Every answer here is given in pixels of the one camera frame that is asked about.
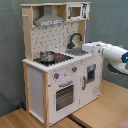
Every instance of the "oven handle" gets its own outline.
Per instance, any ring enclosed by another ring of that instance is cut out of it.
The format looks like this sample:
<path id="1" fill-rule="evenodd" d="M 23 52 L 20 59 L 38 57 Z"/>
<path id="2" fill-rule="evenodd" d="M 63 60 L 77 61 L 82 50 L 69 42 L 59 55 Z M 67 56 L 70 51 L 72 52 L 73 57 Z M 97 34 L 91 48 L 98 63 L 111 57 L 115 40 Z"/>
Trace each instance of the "oven handle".
<path id="1" fill-rule="evenodd" d="M 71 6 L 69 6 L 69 10 L 70 10 L 70 16 L 68 16 L 68 19 L 71 19 L 71 17 L 72 17 L 72 7 Z"/>
<path id="2" fill-rule="evenodd" d="M 86 78 L 85 78 L 85 76 L 83 76 L 83 80 L 84 80 L 84 87 L 82 87 L 82 90 L 85 90 L 85 88 L 86 88 Z"/>
<path id="3" fill-rule="evenodd" d="M 66 86 L 70 85 L 72 82 L 73 82 L 73 81 L 71 80 L 71 81 L 69 81 L 69 82 L 66 83 L 66 84 L 61 84 L 61 85 L 59 85 L 59 87 L 66 87 Z"/>

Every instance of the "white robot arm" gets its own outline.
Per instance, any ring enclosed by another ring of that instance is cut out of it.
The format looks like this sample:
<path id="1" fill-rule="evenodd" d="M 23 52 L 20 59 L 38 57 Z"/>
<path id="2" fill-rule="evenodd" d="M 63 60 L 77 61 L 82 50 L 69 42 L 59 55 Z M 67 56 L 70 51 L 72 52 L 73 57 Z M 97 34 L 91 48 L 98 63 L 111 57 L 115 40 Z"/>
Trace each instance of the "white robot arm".
<path id="1" fill-rule="evenodd" d="M 110 59 L 108 70 L 113 73 L 128 75 L 128 70 L 125 69 L 128 61 L 128 51 L 111 44 L 103 42 L 86 43 L 82 45 L 82 50 L 92 53 L 94 56 L 101 55 Z"/>

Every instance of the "oven door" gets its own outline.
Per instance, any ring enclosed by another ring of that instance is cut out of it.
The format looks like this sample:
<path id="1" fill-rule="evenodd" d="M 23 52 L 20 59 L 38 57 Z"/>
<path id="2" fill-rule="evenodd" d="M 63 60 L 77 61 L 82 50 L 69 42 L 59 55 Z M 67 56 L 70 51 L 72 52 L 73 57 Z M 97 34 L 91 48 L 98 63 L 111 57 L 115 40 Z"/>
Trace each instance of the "oven door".
<path id="1" fill-rule="evenodd" d="M 50 125 L 79 108 L 80 75 L 69 77 L 49 87 Z"/>

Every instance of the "microwave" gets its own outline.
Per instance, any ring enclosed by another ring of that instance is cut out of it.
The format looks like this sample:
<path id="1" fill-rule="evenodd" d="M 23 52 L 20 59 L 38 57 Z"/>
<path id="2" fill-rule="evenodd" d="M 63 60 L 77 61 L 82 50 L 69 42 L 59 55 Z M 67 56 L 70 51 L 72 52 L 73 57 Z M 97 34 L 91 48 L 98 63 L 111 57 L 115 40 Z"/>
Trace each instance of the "microwave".
<path id="1" fill-rule="evenodd" d="M 67 21 L 89 18 L 90 4 L 69 4 L 67 5 Z"/>

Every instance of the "toy kitchen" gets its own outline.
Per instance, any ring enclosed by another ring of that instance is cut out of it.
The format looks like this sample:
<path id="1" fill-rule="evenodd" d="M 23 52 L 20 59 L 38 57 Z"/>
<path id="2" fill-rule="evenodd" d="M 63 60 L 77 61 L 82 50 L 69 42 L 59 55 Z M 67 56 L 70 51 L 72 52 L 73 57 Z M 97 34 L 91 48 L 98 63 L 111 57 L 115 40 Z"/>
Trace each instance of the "toy kitchen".
<path id="1" fill-rule="evenodd" d="M 102 57 L 82 50 L 90 4 L 21 5 L 26 108 L 47 128 L 101 95 Z"/>

